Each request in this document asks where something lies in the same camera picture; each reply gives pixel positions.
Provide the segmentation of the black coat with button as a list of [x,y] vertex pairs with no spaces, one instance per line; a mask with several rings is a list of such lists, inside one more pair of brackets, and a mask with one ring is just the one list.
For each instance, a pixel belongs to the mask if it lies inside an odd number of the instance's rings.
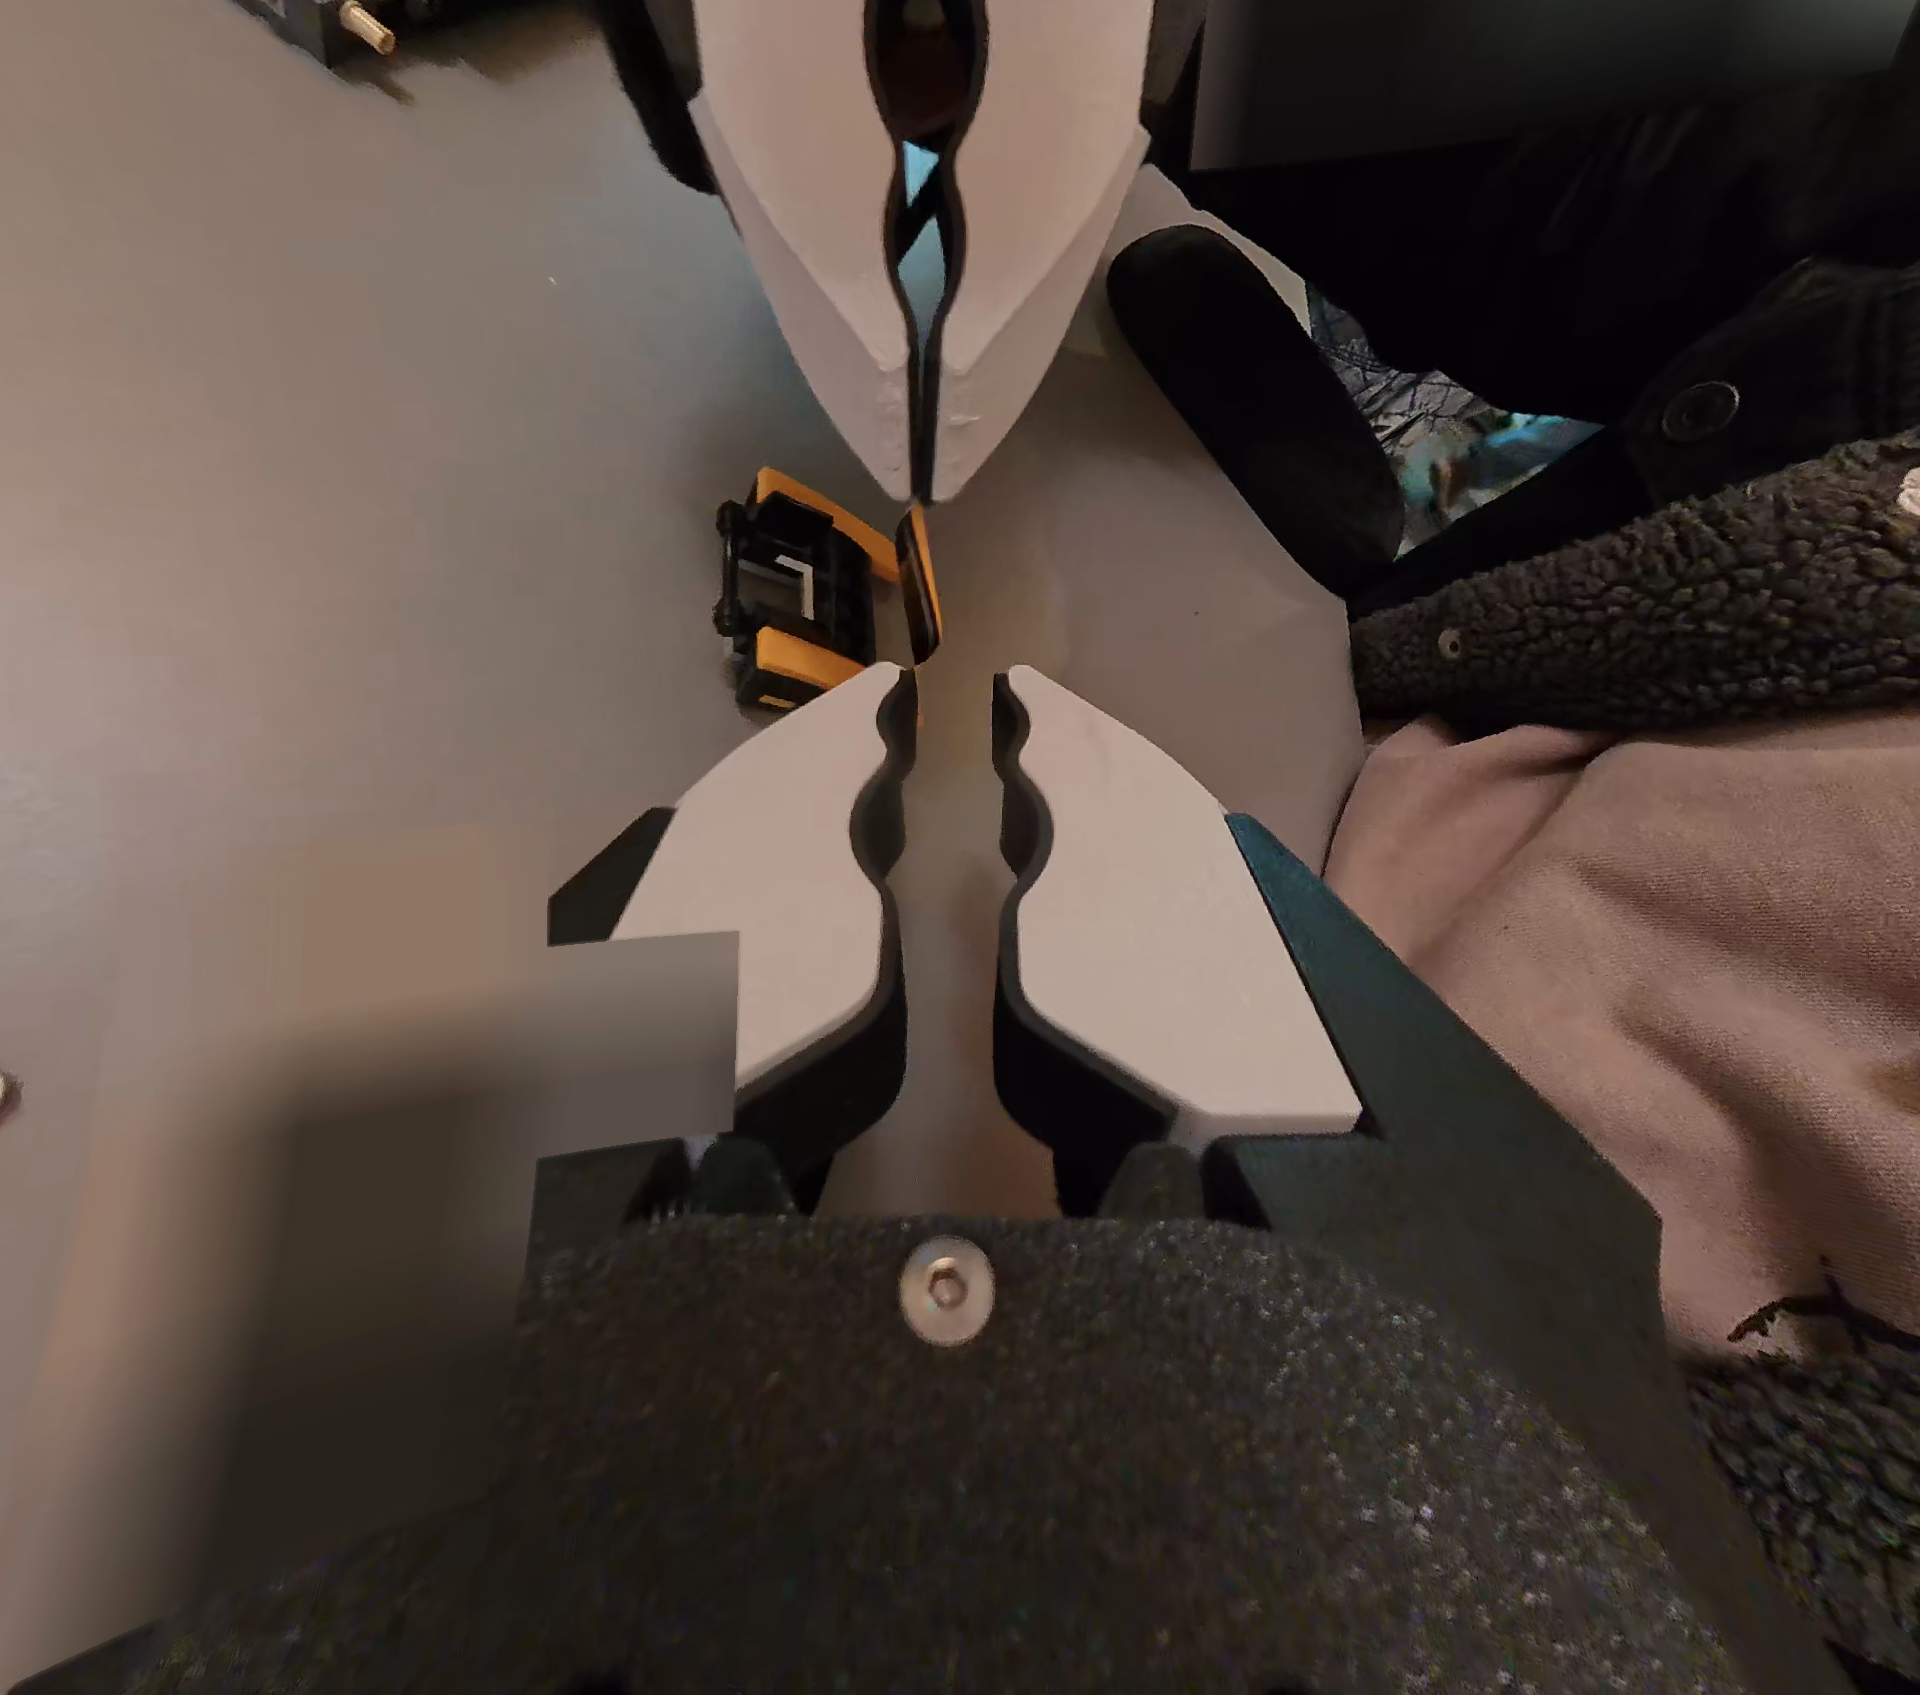
[[1356,617],[1915,425],[1915,59],[1187,195],[1381,363],[1595,433],[1358,579]]

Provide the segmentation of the small orange black lego assembly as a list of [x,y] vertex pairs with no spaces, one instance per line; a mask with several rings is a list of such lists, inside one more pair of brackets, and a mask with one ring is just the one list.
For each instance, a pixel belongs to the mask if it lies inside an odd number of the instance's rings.
[[795,711],[873,663],[875,595],[899,585],[893,539],[770,465],[713,521],[721,569],[712,623],[742,711]]

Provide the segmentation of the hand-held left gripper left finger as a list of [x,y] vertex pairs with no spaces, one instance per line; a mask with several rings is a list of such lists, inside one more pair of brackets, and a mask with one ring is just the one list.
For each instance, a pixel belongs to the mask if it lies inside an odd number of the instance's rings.
[[731,1131],[792,1199],[895,1103],[908,1003],[889,875],[916,673],[878,661],[752,735],[618,849],[650,853],[609,939],[735,937]]

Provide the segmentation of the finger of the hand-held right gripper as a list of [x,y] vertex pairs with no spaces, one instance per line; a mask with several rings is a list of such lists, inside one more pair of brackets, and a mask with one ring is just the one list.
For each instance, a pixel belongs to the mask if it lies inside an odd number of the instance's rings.
[[808,387],[881,491],[910,493],[914,337],[889,255],[899,147],[869,0],[690,0],[690,115]]
[[1155,0],[966,0],[937,183],[956,243],[930,339],[924,499],[951,501],[1054,361],[1145,151]]

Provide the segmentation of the blue printed cloth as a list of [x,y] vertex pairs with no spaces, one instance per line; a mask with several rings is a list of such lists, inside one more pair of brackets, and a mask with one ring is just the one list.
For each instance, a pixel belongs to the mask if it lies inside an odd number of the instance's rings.
[[1376,355],[1353,315],[1308,287],[1308,325],[1396,473],[1400,551],[1497,499],[1593,437],[1595,423],[1497,409],[1439,371],[1404,371]]

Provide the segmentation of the beige sweatshirt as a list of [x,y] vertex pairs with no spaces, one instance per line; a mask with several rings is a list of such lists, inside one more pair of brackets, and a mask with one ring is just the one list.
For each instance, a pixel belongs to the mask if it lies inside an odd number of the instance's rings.
[[1326,881],[1651,1203],[1677,1343],[1915,1335],[1915,709],[1409,721]]

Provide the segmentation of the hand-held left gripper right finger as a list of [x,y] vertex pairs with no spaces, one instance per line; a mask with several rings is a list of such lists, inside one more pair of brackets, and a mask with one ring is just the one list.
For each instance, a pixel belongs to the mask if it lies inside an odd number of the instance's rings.
[[1140,1145],[1328,1137],[1363,1117],[1239,843],[1187,769],[1039,669],[994,677],[999,851],[992,1073],[1097,1201]]

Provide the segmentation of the orange striped lego wedge piece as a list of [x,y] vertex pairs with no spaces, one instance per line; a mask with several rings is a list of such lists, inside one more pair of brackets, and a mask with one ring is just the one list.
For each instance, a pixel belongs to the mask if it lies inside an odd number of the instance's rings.
[[922,503],[914,501],[899,517],[893,553],[908,645],[914,665],[922,667],[937,653],[946,631]]

